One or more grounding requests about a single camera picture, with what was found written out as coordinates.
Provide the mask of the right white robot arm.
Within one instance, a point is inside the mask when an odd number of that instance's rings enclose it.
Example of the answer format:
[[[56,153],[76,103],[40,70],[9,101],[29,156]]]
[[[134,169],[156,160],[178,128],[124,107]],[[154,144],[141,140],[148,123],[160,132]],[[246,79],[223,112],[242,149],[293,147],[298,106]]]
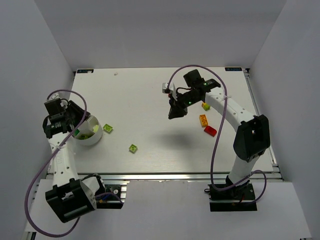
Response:
[[[257,160],[271,145],[268,118],[263,114],[253,114],[235,102],[218,75],[214,79],[204,80],[199,71],[194,69],[183,78],[187,84],[184,93],[179,93],[171,81],[162,85],[162,92],[169,96],[168,118],[171,120],[186,116],[188,107],[198,102],[206,103],[216,110],[221,115],[216,137],[221,136],[225,122],[235,131],[232,145],[235,160],[223,190],[245,185],[254,174],[252,169]]]

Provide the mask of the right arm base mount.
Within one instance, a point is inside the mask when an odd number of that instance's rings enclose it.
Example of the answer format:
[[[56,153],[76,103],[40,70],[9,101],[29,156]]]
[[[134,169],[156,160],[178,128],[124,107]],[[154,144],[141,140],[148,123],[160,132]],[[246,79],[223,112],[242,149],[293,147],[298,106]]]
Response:
[[[235,196],[231,196],[227,191],[217,191],[211,184],[204,189],[209,196],[209,208],[211,212],[256,212],[257,203],[252,203],[255,199],[253,185],[237,190]]]

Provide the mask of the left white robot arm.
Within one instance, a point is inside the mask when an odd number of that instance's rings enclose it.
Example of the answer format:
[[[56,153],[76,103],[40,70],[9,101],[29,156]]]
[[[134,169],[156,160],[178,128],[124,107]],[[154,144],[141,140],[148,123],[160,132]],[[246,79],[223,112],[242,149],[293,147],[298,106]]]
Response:
[[[67,223],[97,209],[95,196],[105,191],[97,173],[80,178],[76,170],[75,146],[95,145],[103,135],[98,119],[72,100],[51,97],[44,104],[48,117],[43,130],[51,147],[57,151],[52,159],[52,189],[46,202],[59,220]]]

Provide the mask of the dark green long lego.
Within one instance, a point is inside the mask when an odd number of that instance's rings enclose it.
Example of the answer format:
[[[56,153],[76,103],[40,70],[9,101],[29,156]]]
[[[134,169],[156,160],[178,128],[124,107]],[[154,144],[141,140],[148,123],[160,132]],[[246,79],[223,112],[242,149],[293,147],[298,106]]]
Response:
[[[80,135],[80,137],[78,138],[78,140],[86,140],[86,139],[88,139],[89,137],[87,136],[87,135],[84,135],[84,134],[82,134],[82,135]]]

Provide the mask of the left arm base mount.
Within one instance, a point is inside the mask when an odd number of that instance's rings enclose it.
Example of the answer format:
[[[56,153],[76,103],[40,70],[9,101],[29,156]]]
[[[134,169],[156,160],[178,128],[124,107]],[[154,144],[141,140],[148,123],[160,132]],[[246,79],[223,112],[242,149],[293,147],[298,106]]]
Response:
[[[106,183],[96,173],[81,178],[81,181],[92,191],[98,210],[120,210],[123,207],[125,200],[121,197],[120,184]]]

